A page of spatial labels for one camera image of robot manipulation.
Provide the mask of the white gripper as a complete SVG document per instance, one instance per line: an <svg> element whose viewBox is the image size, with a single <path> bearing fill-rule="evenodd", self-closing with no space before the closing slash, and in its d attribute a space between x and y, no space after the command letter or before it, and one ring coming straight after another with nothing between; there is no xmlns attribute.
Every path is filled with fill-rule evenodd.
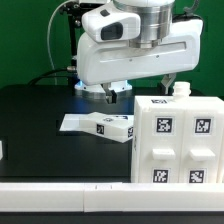
<svg viewBox="0 0 224 224"><path fill-rule="evenodd" d="M154 48L132 48L128 41L97 43L84 33L78 43L78 77L86 85L102 84L109 104L117 100L110 82L123 80L164 75L159 89L168 95L175 73L193 70L199 63L202 28L200 19L173 23Z"/></svg>

